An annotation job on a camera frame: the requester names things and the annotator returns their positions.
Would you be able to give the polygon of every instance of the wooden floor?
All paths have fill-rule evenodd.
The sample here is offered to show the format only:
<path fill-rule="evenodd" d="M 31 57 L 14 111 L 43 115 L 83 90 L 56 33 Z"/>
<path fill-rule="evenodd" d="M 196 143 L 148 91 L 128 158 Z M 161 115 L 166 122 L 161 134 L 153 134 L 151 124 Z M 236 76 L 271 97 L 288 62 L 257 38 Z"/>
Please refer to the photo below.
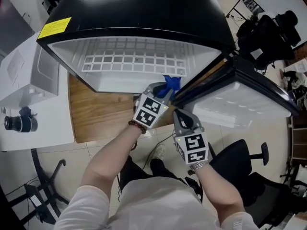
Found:
<path fill-rule="evenodd" d="M 95 93 L 70 75 L 71 118 L 77 143 L 117 136 L 133 118 L 133 95 Z M 156 127 L 173 123 L 170 106 Z"/>

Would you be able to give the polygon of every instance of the white shirt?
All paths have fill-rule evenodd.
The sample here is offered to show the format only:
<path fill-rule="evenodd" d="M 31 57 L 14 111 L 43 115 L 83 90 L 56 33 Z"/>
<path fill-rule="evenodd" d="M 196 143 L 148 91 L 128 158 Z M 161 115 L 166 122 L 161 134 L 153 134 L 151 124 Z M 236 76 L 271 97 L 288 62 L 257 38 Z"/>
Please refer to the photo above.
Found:
<path fill-rule="evenodd" d="M 109 200 L 93 186 L 81 186 L 54 230 L 257 230 L 251 215 L 239 212 L 220 225 L 194 191 L 165 177 L 129 182 L 117 213 L 108 217 Z"/>

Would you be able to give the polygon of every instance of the black fridge door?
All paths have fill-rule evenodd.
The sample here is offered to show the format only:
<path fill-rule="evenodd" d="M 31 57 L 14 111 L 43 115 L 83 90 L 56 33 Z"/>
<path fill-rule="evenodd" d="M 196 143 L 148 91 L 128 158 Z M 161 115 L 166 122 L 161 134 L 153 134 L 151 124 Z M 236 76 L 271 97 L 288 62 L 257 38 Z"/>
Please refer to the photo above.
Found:
<path fill-rule="evenodd" d="M 299 113 L 286 91 L 240 57 L 233 57 L 192 90 L 179 91 L 173 105 L 201 121 L 226 127 L 248 127 L 253 120 Z"/>
<path fill-rule="evenodd" d="M 38 43 L 139 36 L 235 49 L 217 0 L 62 0 L 46 24 L 66 18 L 71 20 L 63 32 L 51 33 Z"/>

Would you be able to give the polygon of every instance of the blue object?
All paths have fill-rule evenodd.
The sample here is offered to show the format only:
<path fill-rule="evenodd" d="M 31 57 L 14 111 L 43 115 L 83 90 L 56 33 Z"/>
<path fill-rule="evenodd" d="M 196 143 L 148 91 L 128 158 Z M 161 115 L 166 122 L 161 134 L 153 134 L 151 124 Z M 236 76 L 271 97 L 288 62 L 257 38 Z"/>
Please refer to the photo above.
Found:
<path fill-rule="evenodd" d="M 19 114 L 20 116 L 29 117 L 29 118 L 33 118 L 33 116 L 37 115 L 37 114 L 31 114 L 31 109 L 28 106 L 25 106 L 22 109 L 20 109 Z"/>
<path fill-rule="evenodd" d="M 181 80 L 181 77 L 164 76 L 164 78 L 165 78 L 165 81 L 166 81 L 166 87 L 165 87 L 164 90 L 161 90 L 157 94 L 158 98 L 164 98 L 170 89 L 173 90 L 173 93 L 172 93 L 171 96 L 174 96 L 175 91 L 180 90 L 180 80 Z"/>

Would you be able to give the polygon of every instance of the person's arm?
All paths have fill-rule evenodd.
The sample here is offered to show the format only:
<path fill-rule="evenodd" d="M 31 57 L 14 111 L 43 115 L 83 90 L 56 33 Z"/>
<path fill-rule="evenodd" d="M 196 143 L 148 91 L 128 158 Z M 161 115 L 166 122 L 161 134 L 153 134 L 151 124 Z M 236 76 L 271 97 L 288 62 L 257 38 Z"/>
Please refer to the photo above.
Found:
<path fill-rule="evenodd" d="M 245 212 L 238 190 L 221 177 L 211 165 L 195 171 L 203 190 L 217 211 L 220 223 L 237 212 Z"/>
<path fill-rule="evenodd" d="M 85 169 L 81 185 L 97 187 L 110 199 L 113 181 L 123 168 L 141 133 L 142 131 L 136 126 L 126 127 L 92 158 Z"/>

